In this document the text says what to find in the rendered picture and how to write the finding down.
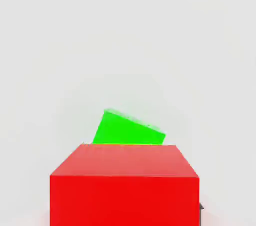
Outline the small red cube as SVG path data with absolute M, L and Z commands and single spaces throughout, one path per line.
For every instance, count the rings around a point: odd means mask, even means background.
M 174 145 L 80 145 L 50 175 L 50 226 L 200 226 L 200 178 Z

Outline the small green cube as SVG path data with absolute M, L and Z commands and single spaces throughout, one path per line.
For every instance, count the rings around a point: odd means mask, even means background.
M 166 134 L 115 109 L 105 109 L 92 141 L 97 145 L 162 145 Z

